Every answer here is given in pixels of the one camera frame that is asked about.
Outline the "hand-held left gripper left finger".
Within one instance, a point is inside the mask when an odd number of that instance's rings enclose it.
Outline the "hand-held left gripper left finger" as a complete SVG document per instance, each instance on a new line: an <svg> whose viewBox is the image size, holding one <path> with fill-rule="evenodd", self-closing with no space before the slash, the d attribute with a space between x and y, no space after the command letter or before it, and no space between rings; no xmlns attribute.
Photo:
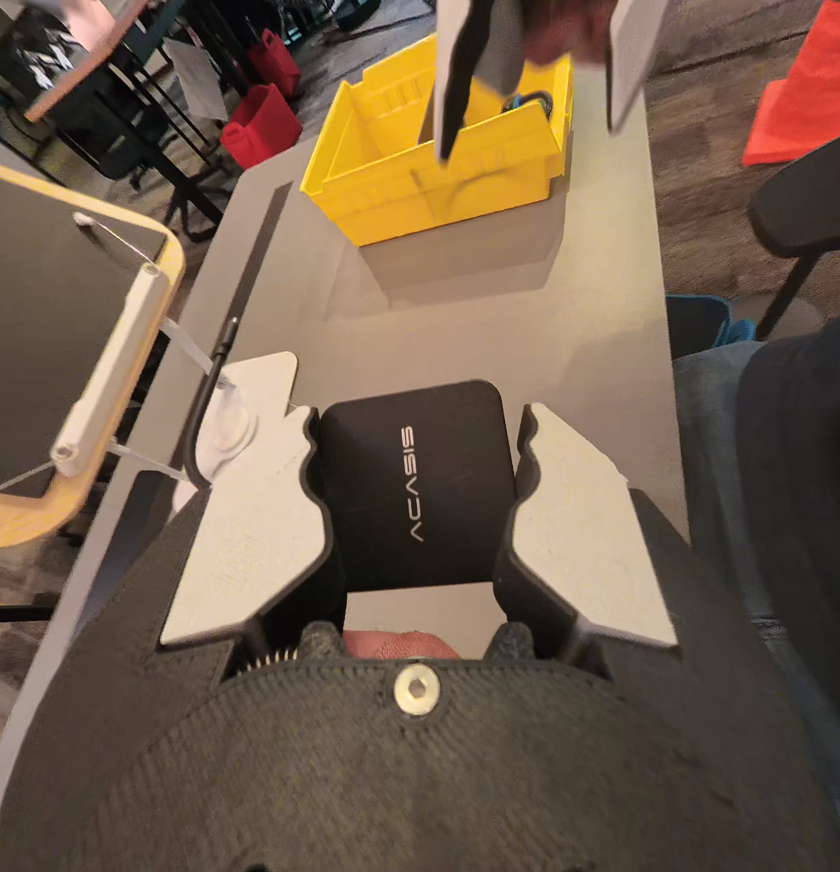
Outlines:
<svg viewBox="0 0 840 872"><path fill-rule="evenodd" d="M294 408L207 491L165 619L162 646L228 638L287 646L308 624L343 618L346 577L325 502L318 411Z"/></svg>

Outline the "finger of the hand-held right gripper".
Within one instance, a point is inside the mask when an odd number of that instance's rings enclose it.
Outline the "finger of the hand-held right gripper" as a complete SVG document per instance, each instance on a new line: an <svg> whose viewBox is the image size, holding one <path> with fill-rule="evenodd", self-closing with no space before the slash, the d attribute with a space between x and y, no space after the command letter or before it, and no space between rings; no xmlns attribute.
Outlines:
<svg viewBox="0 0 840 872"><path fill-rule="evenodd" d="M437 4L432 132L439 162L450 158L475 78L504 98L517 91L526 10L522 1Z"/></svg>
<svg viewBox="0 0 840 872"><path fill-rule="evenodd" d="M618 1L608 27L606 122L617 134L631 112L658 52L670 1Z"/></svg>

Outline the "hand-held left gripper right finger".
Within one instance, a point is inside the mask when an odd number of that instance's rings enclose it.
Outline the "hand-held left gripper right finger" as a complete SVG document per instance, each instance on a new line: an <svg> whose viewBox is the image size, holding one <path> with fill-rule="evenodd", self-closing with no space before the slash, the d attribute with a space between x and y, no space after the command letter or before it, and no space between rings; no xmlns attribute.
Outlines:
<svg viewBox="0 0 840 872"><path fill-rule="evenodd" d="M679 648L626 477L538 402L523 408L518 451L495 598L536 656L579 660L609 639Z"/></svg>

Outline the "black adapter box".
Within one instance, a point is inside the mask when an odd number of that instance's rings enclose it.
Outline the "black adapter box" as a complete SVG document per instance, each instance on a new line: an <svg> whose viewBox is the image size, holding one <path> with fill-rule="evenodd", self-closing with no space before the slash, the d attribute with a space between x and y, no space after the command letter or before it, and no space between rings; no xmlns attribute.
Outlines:
<svg viewBox="0 0 840 872"><path fill-rule="evenodd" d="M492 581L516 502L496 387L472 379L342 401L318 436L348 592Z"/></svg>

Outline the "yellow plastic bin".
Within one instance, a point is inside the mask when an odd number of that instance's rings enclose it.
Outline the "yellow plastic bin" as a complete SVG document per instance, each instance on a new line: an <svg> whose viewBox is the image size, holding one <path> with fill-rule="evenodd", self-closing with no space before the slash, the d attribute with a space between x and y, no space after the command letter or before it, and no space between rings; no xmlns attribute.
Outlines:
<svg viewBox="0 0 840 872"><path fill-rule="evenodd" d="M523 68L515 98L474 79L447 163L420 143L436 37L340 83L300 185L357 247L545 201L564 174L572 124L570 57Z"/></svg>

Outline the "orange traffic cone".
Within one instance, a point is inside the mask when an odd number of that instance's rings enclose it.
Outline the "orange traffic cone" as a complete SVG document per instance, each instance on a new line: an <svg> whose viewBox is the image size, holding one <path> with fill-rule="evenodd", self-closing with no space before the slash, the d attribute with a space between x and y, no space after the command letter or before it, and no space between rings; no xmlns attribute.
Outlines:
<svg viewBox="0 0 840 872"><path fill-rule="evenodd" d="M840 137L840 1L824 1L786 78L764 89L741 163L799 159Z"/></svg>

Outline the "person's dark top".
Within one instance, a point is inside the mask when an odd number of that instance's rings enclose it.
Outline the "person's dark top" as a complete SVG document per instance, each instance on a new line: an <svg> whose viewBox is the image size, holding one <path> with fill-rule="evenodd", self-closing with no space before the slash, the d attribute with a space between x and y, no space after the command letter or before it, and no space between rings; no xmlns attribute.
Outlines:
<svg viewBox="0 0 840 872"><path fill-rule="evenodd" d="M763 583L840 708L840 317L764 343L741 375L736 445Z"/></svg>

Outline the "black office chair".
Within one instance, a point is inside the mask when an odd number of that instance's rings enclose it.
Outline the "black office chair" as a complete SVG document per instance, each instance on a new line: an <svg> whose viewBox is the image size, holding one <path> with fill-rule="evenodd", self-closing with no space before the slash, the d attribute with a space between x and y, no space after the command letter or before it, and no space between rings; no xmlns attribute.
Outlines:
<svg viewBox="0 0 840 872"><path fill-rule="evenodd" d="M756 326L766 340L819 261L840 251L840 137L792 161L752 195L746 210L756 239L793 260L789 275Z"/></svg>

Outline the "white paper sheet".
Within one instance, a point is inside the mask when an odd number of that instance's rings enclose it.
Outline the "white paper sheet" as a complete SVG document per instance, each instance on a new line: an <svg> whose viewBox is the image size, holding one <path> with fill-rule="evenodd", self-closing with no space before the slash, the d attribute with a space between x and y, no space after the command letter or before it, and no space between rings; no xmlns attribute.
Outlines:
<svg viewBox="0 0 840 872"><path fill-rule="evenodd" d="M193 43L164 39L164 50L174 65L189 115L225 124L229 113L217 71L207 52Z"/></svg>

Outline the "white tablet stand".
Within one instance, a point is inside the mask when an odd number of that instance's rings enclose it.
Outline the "white tablet stand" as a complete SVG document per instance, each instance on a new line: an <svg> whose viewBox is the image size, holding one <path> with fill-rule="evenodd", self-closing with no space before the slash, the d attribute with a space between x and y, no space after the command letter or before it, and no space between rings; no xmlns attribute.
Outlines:
<svg viewBox="0 0 840 872"><path fill-rule="evenodd" d="M76 211L140 248L168 285L94 458L78 478L65 479L50 466L52 445L140 263L103 232L95 243L78 230ZM55 533L80 510L184 270L182 246L162 224L0 166L0 549Z"/></svg>

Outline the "wood-edged table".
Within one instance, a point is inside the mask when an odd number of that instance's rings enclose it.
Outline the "wood-edged table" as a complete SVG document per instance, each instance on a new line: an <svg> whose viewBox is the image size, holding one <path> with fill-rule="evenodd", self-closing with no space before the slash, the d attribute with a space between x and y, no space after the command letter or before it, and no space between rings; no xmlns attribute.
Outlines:
<svg viewBox="0 0 840 872"><path fill-rule="evenodd" d="M85 55L73 61L73 68L29 105L25 119L31 123L43 120L58 103L76 91L105 64L142 12L151 5L149 1L121 2L114 16L101 2L60 2L60 12L69 33L79 42Z"/></svg>

